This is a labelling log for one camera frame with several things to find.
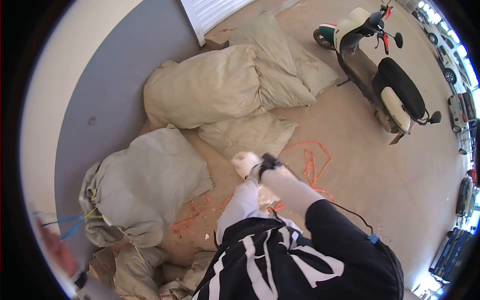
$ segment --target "scooter mirror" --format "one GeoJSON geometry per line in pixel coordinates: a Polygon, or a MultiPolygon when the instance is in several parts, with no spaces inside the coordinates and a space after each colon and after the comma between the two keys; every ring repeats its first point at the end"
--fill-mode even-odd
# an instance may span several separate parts
{"type": "Polygon", "coordinates": [[[397,32],[395,37],[394,37],[394,40],[395,40],[395,44],[397,47],[399,48],[402,48],[403,47],[403,36],[401,33],[397,32]]]}
{"type": "Polygon", "coordinates": [[[442,113],[439,111],[436,111],[432,114],[432,117],[430,118],[430,124],[435,124],[435,123],[440,123],[442,121],[442,113]]]}

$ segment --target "black power cord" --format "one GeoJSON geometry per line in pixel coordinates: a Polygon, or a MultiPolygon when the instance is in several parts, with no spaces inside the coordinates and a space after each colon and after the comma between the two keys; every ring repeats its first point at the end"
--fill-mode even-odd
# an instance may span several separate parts
{"type": "MultiPolygon", "coordinates": [[[[340,207],[341,209],[343,210],[346,210],[348,211],[349,213],[351,214],[354,214],[356,216],[358,216],[362,221],[363,223],[365,224],[365,226],[367,226],[368,228],[370,228],[370,236],[373,235],[373,227],[371,225],[369,225],[367,223],[367,221],[365,221],[365,219],[360,216],[359,214],[355,213],[355,212],[352,212],[351,210],[348,210],[346,208],[344,208],[343,206],[341,205],[338,205],[336,203],[333,203],[331,201],[329,201],[331,204],[337,206],[337,207],[340,207]]],[[[399,270],[398,268],[398,265],[396,263],[396,257],[393,256],[393,252],[392,250],[390,250],[390,248],[388,248],[385,244],[383,244],[380,240],[378,240],[377,242],[372,242],[372,244],[374,246],[377,247],[377,249],[379,249],[387,258],[388,260],[390,261],[390,264],[392,265],[393,267],[393,271],[395,272],[395,277],[396,277],[396,282],[398,284],[398,300],[402,300],[403,299],[403,280],[401,280],[402,278],[402,274],[401,274],[401,271],[399,270]]]]}

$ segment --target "hand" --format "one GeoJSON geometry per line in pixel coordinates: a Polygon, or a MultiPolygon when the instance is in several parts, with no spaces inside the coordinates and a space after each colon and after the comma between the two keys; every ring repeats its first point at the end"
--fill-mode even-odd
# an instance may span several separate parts
{"type": "Polygon", "coordinates": [[[43,227],[38,219],[36,223],[50,257],[63,271],[65,271],[65,273],[67,273],[68,277],[75,275],[78,265],[70,248],[61,242],[60,237],[51,233],[48,228],[43,227]]]}
{"type": "Polygon", "coordinates": [[[235,170],[244,180],[247,177],[255,176],[255,172],[251,174],[253,167],[257,166],[256,169],[261,165],[262,160],[253,152],[240,152],[235,155],[232,159],[232,163],[235,165],[235,170]]]}

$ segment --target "scooter kickstand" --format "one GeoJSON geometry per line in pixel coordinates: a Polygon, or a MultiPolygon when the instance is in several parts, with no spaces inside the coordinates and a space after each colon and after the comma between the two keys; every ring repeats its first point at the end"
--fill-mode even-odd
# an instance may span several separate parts
{"type": "Polygon", "coordinates": [[[337,84],[337,86],[342,86],[342,85],[344,85],[344,84],[346,84],[347,82],[350,82],[350,81],[351,81],[350,78],[348,78],[344,82],[337,84]]]}

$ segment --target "black shirt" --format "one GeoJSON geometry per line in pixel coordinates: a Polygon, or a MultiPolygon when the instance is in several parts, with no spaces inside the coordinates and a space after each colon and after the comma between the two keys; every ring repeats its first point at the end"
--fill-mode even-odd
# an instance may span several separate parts
{"type": "Polygon", "coordinates": [[[276,219],[247,218],[228,227],[193,300],[403,296],[393,252],[373,245],[327,200],[309,207],[305,225],[311,240],[276,219]]]}

